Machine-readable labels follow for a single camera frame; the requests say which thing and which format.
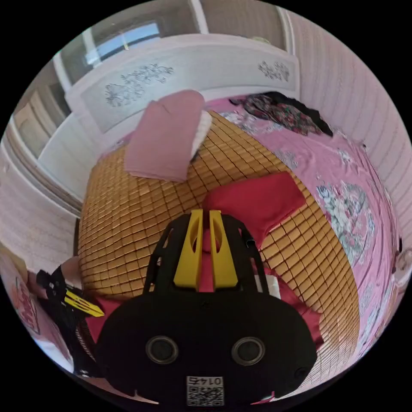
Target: red cloth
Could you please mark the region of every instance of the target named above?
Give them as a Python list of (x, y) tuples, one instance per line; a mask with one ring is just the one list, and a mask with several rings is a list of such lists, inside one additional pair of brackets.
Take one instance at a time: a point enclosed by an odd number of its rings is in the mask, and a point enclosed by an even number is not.
[(107, 318), (123, 303), (121, 300), (111, 300), (104, 298), (102, 296), (95, 296), (95, 300), (99, 303), (100, 308), (104, 312), (104, 316), (100, 316), (99, 318), (95, 318), (90, 316), (86, 318), (87, 327), (89, 328), (91, 337), (93, 338), (94, 342), (97, 342), (99, 339), (100, 332), (102, 331), (104, 322), (106, 322)]
[(265, 268), (266, 274), (276, 276), (278, 279), (280, 298), (284, 302), (293, 306), (299, 315), (306, 322), (309, 328), (310, 334), (312, 335), (313, 342), (315, 343), (316, 350), (318, 350), (324, 343), (321, 335), (321, 330), (319, 329), (319, 324), (321, 321), (321, 313), (315, 312), (305, 303), (303, 303), (296, 295), (295, 292), (288, 286), (288, 284), (276, 273), (274, 269), (270, 270)]
[[(260, 248), (268, 233), (305, 202), (292, 176), (281, 172), (213, 189), (203, 201), (203, 210), (220, 210), (240, 220)], [(203, 250), (210, 251), (210, 241), (203, 242)]]

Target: pink wall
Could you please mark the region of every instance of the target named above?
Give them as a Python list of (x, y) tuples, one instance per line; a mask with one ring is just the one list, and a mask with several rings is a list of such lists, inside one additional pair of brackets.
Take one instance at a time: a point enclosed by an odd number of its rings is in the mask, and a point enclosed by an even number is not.
[(343, 43), (289, 12), (300, 62), (300, 99), (367, 146), (393, 200), (405, 246), (412, 245), (412, 145), (389, 95)]

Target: pink towel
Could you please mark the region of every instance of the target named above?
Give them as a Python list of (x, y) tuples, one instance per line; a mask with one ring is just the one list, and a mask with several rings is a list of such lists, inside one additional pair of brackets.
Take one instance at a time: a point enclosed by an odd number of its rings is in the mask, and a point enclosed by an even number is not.
[(132, 132), (124, 170), (133, 176), (185, 181), (204, 104), (203, 96), (194, 90), (151, 101)]

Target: sticker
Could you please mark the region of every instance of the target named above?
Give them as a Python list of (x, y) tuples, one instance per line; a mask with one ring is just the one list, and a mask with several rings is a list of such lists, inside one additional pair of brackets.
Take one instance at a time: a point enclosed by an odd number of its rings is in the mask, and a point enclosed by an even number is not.
[(222, 376), (187, 376), (188, 406), (223, 406), (224, 390)]
[(40, 335), (36, 306), (27, 286), (17, 277), (15, 287), (12, 288), (12, 302), (23, 324), (36, 335)]

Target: white pillow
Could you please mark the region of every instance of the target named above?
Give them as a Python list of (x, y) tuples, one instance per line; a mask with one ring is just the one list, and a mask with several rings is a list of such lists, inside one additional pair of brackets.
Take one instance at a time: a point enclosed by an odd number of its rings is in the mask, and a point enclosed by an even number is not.
[(197, 126), (196, 135), (193, 140), (191, 159), (199, 150), (199, 147), (203, 144), (209, 130), (212, 125), (212, 116), (206, 111), (202, 110), (200, 115), (199, 125)]

